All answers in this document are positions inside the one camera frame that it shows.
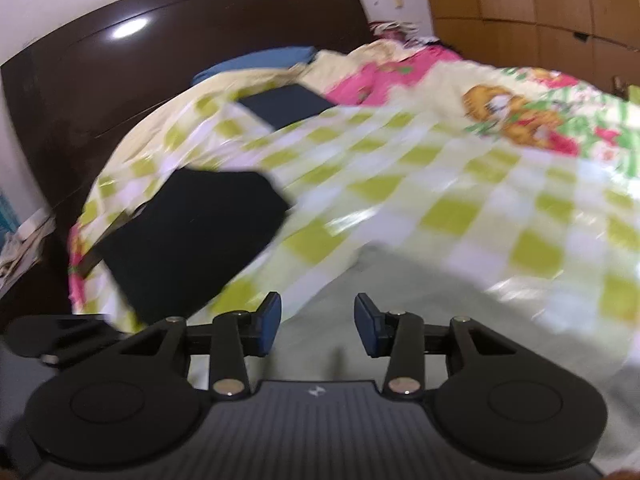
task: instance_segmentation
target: green and white checkered fabric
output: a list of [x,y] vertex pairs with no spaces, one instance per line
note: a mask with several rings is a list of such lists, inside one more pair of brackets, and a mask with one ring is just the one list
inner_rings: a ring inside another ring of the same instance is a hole
[[[161,149],[98,177],[81,217],[83,250],[176,168],[260,169],[293,201],[292,213],[191,322],[255,308],[270,290],[290,317],[360,247],[378,242],[485,289],[548,280],[549,323],[602,338],[626,324],[619,343],[628,345],[640,305],[640,205],[599,167],[487,142],[395,107],[336,107],[273,132],[233,97],[193,102],[162,131]],[[85,291],[84,312],[138,328],[104,264]]]

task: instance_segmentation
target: blanket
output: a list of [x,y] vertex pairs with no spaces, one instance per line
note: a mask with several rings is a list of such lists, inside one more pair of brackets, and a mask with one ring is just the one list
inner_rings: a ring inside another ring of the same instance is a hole
[[427,46],[400,61],[370,62],[358,73],[340,81],[326,97],[343,105],[382,106],[388,102],[388,93],[393,87],[412,88],[436,63],[461,59],[442,46]]
[[[79,219],[79,253],[176,168],[258,169],[294,213],[191,322],[255,308],[270,290],[291,317],[374,241],[484,289],[543,282],[542,318],[629,353],[640,303],[638,204],[601,167],[488,142],[438,123],[435,110],[398,104],[336,107],[274,132],[236,99],[279,84],[276,76],[194,95],[137,155],[105,168]],[[76,312],[140,327],[103,264],[85,281]]]
[[315,61],[308,66],[298,64],[291,69],[254,68],[216,74],[171,99],[140,121],[120,142],[104,169],[109,171],[144,149],[154,149],[154,143],[161,139],[158,132],[165,122],[180,113],[198,96],[212,92],[233,94],[249,86],[267,83],[283,85],[287,82],[297,82],[316,93],[326,94],[368,64],[400,62],[419,51],[420,48],[403,48],[395,41],[378,40],[365,44],[346,56],[321,50]]
[[635,189],[640,107],[571,76],[440,62],[414,88],[396,86],[389,96],[391,103],[436,109],[442,121],[479,137],[593,160]]

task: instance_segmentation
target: pink fabric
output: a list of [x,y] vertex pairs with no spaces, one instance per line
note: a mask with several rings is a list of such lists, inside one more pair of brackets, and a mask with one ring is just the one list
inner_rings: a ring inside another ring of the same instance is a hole
[[75,224],[69,231],[69,298],[73,310],[76,314],[82,311],[85,303],[84,281],[78,272],[78,265],[82,260],[82,251],[80,249],[80,236],[78,224]]
[[428,46],[402,61],[382,65],[367,63],[360,72],[338,83],[325,97],[339,105],[382,106],[388,101],[392,86],[415,86],[437,62],[461,59],[442,46]]
[[551,143],[551,151],[563,153],[568,156],[579,156],[580,155],[580,145],[576,142],[575,139],[571,137],[565,137],[558,132],[549,132],[548,139]]
[[606,128],[596,126],[596,135],[601,139],[606,140],[609,145],[616,146],[616,137],[620,135],[620,132],[617,132],[616,130],[607,130]]
[[579,79],[561,72],[548,72],[544,69],[535,69],[534,72],[543,73],[542,76],[537,76],[536,80],[538,83],[551,89],[564,88],[565,86],[576,86],[580,82]]

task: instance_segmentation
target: dark brown headboard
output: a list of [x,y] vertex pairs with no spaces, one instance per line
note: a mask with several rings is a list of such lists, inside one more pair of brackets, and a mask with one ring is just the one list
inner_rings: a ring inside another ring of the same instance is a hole
[[[147,26],[114,40],[135,17]],[[120,0],[0,70],[18,140],[65,236],[122,137],[201,70],[264,48],[347,53],[369,41],[359,0]]]

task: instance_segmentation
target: black cloth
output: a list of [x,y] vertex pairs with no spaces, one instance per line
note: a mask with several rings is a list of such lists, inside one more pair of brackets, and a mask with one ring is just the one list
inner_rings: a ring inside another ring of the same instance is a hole
[[261,174],[182,168],[95,247],[138,319],[189,317],[271,242],[288,209]]
[[335,105],[298,84],[281,86],[238,99],[276,130],[321,114]]

